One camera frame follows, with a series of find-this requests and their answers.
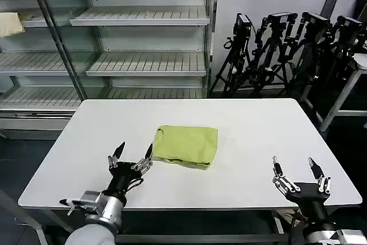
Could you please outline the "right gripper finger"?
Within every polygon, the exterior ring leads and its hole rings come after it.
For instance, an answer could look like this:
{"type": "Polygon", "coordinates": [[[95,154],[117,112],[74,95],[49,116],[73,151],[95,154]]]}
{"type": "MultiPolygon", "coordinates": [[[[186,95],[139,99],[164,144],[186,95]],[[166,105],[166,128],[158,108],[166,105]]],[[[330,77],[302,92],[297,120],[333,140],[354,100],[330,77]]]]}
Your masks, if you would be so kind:
{"type": "Polygon", "coordinates": [[[331,177],[326,177],[322,168],[311,157],[309,157],[309,165],[317,181],[319,193],[330,193],[331,177]]]}
{"type": "Polygon", "coordinates": [[[283,174],[282,167],[278,161],[277,156],[273,156],[273,171],[274,177],[272,182],[276,186],[276,188],[283,194],[288,195],[290,193],[299,193],[300,187],[297,186],[294,182],[287,179],[287,177],[283,174]]]}

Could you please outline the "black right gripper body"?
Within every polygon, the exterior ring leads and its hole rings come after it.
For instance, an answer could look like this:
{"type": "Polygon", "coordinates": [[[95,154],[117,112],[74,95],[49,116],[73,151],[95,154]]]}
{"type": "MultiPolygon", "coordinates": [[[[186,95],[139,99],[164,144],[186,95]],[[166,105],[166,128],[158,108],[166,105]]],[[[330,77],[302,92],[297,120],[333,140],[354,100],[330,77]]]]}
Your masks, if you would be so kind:
{"type": "Polygon", "coordinates": [[[300,191],[288,191],[285,198],[299,207],[301,214],[307,219],[309,227],[336,228],[324,206],[330,195],[320,193],[319,187],[315,183],[296,182],[296,184],[300,187],[300,191]]]}

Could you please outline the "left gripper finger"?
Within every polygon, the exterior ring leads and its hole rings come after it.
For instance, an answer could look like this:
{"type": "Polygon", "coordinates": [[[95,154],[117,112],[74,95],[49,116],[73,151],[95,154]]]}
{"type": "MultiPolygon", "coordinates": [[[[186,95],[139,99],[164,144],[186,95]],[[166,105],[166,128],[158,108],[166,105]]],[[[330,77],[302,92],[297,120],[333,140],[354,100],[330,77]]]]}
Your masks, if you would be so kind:
{"type": "Polygon", "coordinates": [[[118,161],[119,161],[119,158],[120,156],[122,155],[122,152],[123,152],[123,149],[124,149],[124,146],[125,146],[125,142],[123,142],[120,146],[118,146],[113,155],[109,155],[108,156],[108,165],[109,165],[109,168],[117,168],[118,167],[118,161]]]}
{"type": "Polygon", "coordinates": [[[151,143],[146,151],[145,157],[142,158],[137,163],[133,164],[132,170],[139,172],[140,174],[145,174],[153,165],[153,144],[151,143]]]}

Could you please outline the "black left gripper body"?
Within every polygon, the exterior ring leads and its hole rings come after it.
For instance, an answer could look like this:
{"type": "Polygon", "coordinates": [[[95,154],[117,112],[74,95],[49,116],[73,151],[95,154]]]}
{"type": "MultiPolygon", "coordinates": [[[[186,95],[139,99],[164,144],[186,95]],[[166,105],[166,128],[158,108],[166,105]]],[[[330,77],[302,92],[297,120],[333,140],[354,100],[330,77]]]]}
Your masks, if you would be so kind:
{"type": "Polygon", "coordinates": [[[117,168],[109,168],[112,179],[107,189],[102,191],[104,195],[123,197],[126,193],[143,182],[142,174],[131,169],[133,162],[119,161],[117,168]]]}

